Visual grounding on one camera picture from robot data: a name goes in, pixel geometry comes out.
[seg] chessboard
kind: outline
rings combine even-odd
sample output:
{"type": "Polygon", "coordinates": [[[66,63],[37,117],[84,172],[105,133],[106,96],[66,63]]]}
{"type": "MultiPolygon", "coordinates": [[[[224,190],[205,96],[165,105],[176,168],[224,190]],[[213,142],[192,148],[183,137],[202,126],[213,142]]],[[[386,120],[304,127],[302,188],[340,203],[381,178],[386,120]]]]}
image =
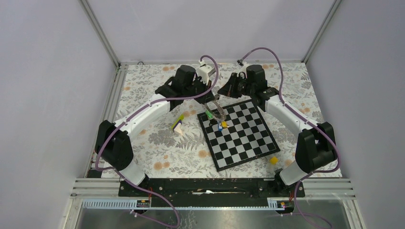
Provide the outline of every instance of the chessboard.
{"type": "Polygon", "coordinates": [[[223,109],[228,127],[222,131],[206,113],[197,115],[217,171],[280,151],[259,108],[251,100],[223,109]]]}

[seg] yellow cube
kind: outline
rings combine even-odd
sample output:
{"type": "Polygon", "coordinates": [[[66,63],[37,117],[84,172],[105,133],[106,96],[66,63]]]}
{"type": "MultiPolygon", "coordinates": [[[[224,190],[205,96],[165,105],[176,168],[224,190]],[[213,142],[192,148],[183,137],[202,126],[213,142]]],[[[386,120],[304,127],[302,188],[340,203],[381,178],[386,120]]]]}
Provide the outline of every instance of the yellow cube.
{"type": "Polygon", "coordinates": [[[270,163],[273,165],[275,165],[277,162],[278,162],[278,159],[275,156],[270,159],[270,163]]]}
{"type": "Polygon", "coordinates": [[[228,124],[226,124],[225,121],[222,121],[222,122],[221,122],[221,126],[222,126],[223,128],[228,128],[228,124]]]}

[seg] floral tablecloth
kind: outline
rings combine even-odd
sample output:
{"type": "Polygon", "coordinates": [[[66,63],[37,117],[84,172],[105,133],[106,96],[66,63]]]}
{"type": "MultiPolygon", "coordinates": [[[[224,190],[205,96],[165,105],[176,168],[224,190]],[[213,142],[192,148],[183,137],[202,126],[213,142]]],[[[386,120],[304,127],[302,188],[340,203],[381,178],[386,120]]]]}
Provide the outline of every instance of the floral tablecloth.
{"type": "MultiPolygon", "coordinates": [[[[303,63],[283,63],[283,95],[305,115],[323,122],[318,102],[303,63]]],[[[179,64],[130,65],[119,101],[116,119],[120,119],[146,102],[154,91],[174,76],[179,64]]],[[[278,88],[280,68],[278,64],[263,64],[268,84],[278,88]]],[[[214,94],[222,87],[232,72],[239,70],[237,64],[220,64],[220,79],[214,87],[214,94]]],[[[234,104],[249,99],[233,99],[221,96],[221,106],[234,104]]],[[[285,168],[293,162],[297,140],[294,135],[276,118],[262,112],[262,115],[280,147],[280,152],[262,157],[221,172],[217,172],[203,131],[197,120],[197,114],[204,112],[204,107],[195,100],[184,101],[170,113],[158,118],[148,128],[142,130],[132,142],[134,160],[143,171],[153,178],[226,178],[226,177],[273,177],[274,171],[285,168]],[[171,126],[183,114],[183,136],[176,135],[171,126]],[[278,162],[273,165],[269,159],[275,156],[278,162]]],[[[336,161],[324,170],[336,166],[336,161]]],[[[316,177],[341,177],[340,170],[329,174],[316,174],[316,177]]],[[[112,171],[104,171],[102,177],[118,177],[112,171]]]]}

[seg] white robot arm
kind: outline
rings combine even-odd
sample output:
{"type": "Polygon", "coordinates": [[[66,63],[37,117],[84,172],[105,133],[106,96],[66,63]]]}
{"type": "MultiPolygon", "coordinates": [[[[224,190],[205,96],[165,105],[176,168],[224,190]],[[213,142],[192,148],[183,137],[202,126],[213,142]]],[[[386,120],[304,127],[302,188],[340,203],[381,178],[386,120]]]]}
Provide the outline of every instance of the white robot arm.
{"type": "MultiPolygon", "coordinates": [[[[241,71],[238,74],[232,73],[229,81],[218,91],[218,94],[233,98],[239,98],[242,95],[250,96],[255,105],[277,118],[298,139],[296,160],[276,173],[275,180],[279,189],[295,184],[307,174],[337,159],[332,145],[318,131],[287,109],[286,105],[305,117],[308,122],[316,124],[317,121],[309,119],[290,103],[283,104],[278,96],[278,90],[267,86],[265,71],[261,65],[249,65],[246,62],[240,64],[241,71]]],[[[317,126],[334,141],[333,127],[329,123],[325,122],[317,126]]]]}
{"type": "MultiPolygon", "coordinates": [[[[205,92],[209,88],[209,85],[211,85],[209,76],[214,73],[214,69],[206,65],[203,61],[200,61],[200,64],[201,66],[197,70],[190,66],[182,65],[177,69],[175,76],[171,77],[163,86],[159,87],[155,91],[155,94],[141,106],[149,105],[146,109],[140,112],[138,112],[137,109],[127,116],[116,120],[118,125],[121,123],[126,124],[120,127],[107,143],[102,157],[135,185],[140,184],[146,177],[146,174],[133,160],[134,155],[131,142],[139,132],[145,129],[151,122],[173,110],[176,106],[180,105],[183,100],[162,100],[161,102],[153,104],[152,102],[165,98],[194,96],[205,92]]],[[[215,97],[212,92],[195,98],[195,100],[201,104],[213,101],[214,99],[215,97]]],[[[115,123],[111,123],[107,120],[100,124],[95,147],[97,153],[100,152],[102,145],[116,128],[115,123]]]]}

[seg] white wall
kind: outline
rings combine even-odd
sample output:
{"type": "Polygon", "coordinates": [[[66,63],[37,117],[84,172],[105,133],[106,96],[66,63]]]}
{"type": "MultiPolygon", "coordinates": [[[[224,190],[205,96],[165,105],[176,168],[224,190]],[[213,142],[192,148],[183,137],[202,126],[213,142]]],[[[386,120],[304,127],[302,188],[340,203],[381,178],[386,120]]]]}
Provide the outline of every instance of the white wall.
{"type": "Polygon", "coordinates": [[[113,72],[79,1],[0,2],[0,228],[57,228],[113,72]]]}
{"type": "MultiPolygon", "coordinates": [[[[235,61],[266,46],[301,60],[333,0],[90,0],[121,61],[235,61]]],[[[257,52],[253,60],[273,60],[257,52]]]]}
{"type": "Polygon", "coordinates": [[[405,2],[343,1],[308,64],[368,229],[404,228],[405,2]]]}

